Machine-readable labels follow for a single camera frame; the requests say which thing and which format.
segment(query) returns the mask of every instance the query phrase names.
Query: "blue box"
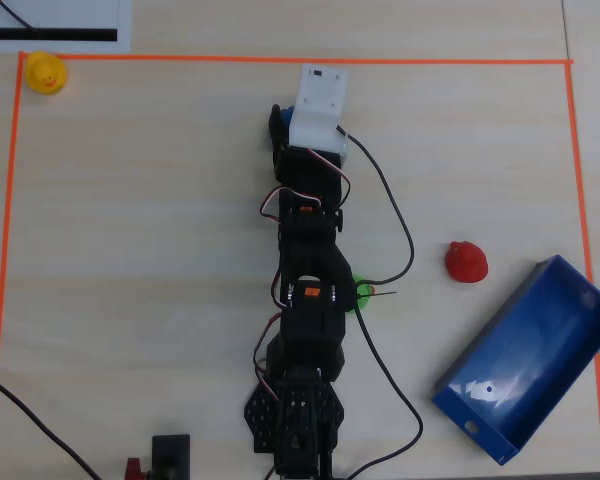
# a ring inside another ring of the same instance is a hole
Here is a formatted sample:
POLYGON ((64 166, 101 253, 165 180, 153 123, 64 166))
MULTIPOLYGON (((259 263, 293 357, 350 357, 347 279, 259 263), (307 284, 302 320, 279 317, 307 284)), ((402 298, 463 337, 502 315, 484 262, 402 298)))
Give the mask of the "blue box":
POLYGON ((435 403, 496 462, 527 443, 600 350, 600 291, 539 263, 436 384, 435 403))

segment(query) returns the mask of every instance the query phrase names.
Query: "wooden table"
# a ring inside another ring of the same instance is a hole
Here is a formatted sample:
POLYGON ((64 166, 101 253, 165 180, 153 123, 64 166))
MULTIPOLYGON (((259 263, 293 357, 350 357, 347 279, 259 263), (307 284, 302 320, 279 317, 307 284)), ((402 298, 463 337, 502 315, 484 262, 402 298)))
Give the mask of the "wooden table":
MULTIPOLYGON (((138 1, 134 52, 565 58, 557 1, 288 3, 138 1)), ((257 210, 275 185, 268 112, 293 103, 300 66, 68 67, 61 94, 25 87, 20 99, 0 379, 103 478, 120 478, 128 456, 146 458, 151 435, 178 432, 192 435, 192 478, 262 478, 271 458, 252 453, 242 419, 254 386, 250 351, 275 311, 275 228, 257 210)), ((0 56, 0 266, 16 68, 14 56, 0 56)), ((417 252, 399 295, 373 300, 365 318, 425 421, 413 451, 364 478, 599 471, 593 365, 503 468, 429 400, 533 262, 560 253, 585 271, 564 66, 346 68, 343 123, 382 164, 417 252), (441 258, 458 239, 487 252, 483 283, 446 277, 441 258)), ((588 162, 587 193, 598 181, 588 162)), ((338 245, 357 273, 391 274, 407 249, 382 186, 355 149, 345 169, 353 190, 338 245)), ((590 218, 595 262, 600 208, 590 218)), ((406 443, 416 427, 355 319, 344 350, 335 384, 346 409, 334 456, 341 475, 406 443)), ((16 475, 84 478, 0 397, 0 479, 16 475)))

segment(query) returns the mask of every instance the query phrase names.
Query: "orange tape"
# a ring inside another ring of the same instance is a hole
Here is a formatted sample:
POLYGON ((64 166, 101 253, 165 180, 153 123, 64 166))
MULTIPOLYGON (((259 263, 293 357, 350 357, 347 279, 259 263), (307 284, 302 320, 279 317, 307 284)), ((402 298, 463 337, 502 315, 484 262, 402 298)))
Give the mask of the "orange tape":
POLYGON ((315 288, 315 287, 307 287, 304 289, 304 296, 305 297, 319 297, 320 289, 315 288))
MULTIPOLYGON (((571 80, 571 65, 565 63, 564 76, 567 84, 567 102, 569 104, 569 122, 571 124, 571 144, 573 148, 573 163, 576 171, 576 187, 578 189, 578 208, 580 210, 580 229, 582 231, 582 247, 584 249, 584 268, 587 279, 593 283, 593 268, 591 266, 591 247, 589 245, 589 229, 587 227, 587 209, 584 202, 584 187, 582 183, 582 167, 580 163, 580 146, 578 144, 578 127, 576 123, 576 108, 573 101, 573 82, 571 80)), ((600 353, 594 360, 596 369, 596 390, 598 395, 598 417, 600 421, 600 353)))
POLYGON ((153 60, 166 62, 234 63, 328 63, 342 65, 566 65, 571 59, 474 59, 474 58, 296 58, 231 55, 137 55, 137 54, 59 54, 64 60, 153 60))
MULTIPOLYGON (((18 120, 20 115, 20 95, 24 60, 27 54, 18 54, 18 73, 16 78, 11 119, 11 141, 9 145, 9 164, 7 168, 7 185, 4 206, 4 221, 2 225, 2 254, 0 260, 0 347, 2 342, 2 323, 4 312, 4 296, 7 280, 7 260, 9 257, 9 232, 11 225, 11 204, 13 197, 13 177, 15 170, 16 144, 18 137, 18 120)), ((582 185, 582 169, 580 165, 580 150, 576 126, 575 106, 573 101, 573 86, 571 81, 571 59, 529 59, 529 60, 497 60, 497 59, 377 59, 377 58, 287 58, 287 57, 247 57, 247 56, 214 56, 214 55, 133 55, 133 54, 65 54, 59 55, 65 60, 152 60, 152 61, 192 61, 192 62, 237 62, 237 63, 330 63, 346 65, 564 65, 567 85, 567 100, 569 104, 569 120, 571 124, 571 140, 578 189, 578 204, 580 210, 580 227, 584 248, 585 269, 587 278, 593 282, 591 267, 591 250, 587 229, 584 189, 582 185)), ((598 395, 598 414, 600 420, 600 354, 595 357, 596 385, 598 395)))
POLYGON ((7 260, 9 258, 9 230, 11 226, 11 199, 13 197, 13 172, 16 162, 16 142, 18 139, 18 118, 20 116, 20 93, 22 91, 22 70, 24 54, 18 55, 16 91, 13 98, 11 117, 11 142, 9 144, 9 166, 7 167, 7 188, 4 199, 4 220, 2 222, 2 255, 0 257, 0 345, 2 343, 2 316, 4 312, 4 290, 7 283, 7 260))

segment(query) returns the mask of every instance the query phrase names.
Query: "red object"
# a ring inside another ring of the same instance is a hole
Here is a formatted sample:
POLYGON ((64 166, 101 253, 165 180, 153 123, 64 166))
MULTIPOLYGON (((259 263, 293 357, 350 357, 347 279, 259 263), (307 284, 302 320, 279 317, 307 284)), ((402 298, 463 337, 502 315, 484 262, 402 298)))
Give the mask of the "red object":
POLYGON ((461 283, 476 283, 487 276, 487 256, 471 242, 451 242, 444 257, 451 278, 461 283))
POLYGON ((124 480, 145 480, 146 474, 140 470, 139 458, 127 458, 127 469, 124 472, 124 480))

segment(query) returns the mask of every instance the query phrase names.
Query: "blue part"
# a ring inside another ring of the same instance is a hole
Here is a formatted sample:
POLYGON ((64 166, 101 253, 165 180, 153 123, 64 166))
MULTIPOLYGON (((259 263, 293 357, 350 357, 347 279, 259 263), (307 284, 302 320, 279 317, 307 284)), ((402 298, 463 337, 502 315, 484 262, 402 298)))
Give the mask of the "blue part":
POLYGON ((504 465, 598 350, 600 291, 556 255, 534 268, 443 375, 433 403, 504 465))
POLYGON ((293 117, 294 108, 296 107, 291 106, 289 108, 285 108, 284 110, 280 110, 280 113, 282 114, 282 120, 284 120, 284 123, 287 124, 287 127, 291 125, 291 117, 293 117))

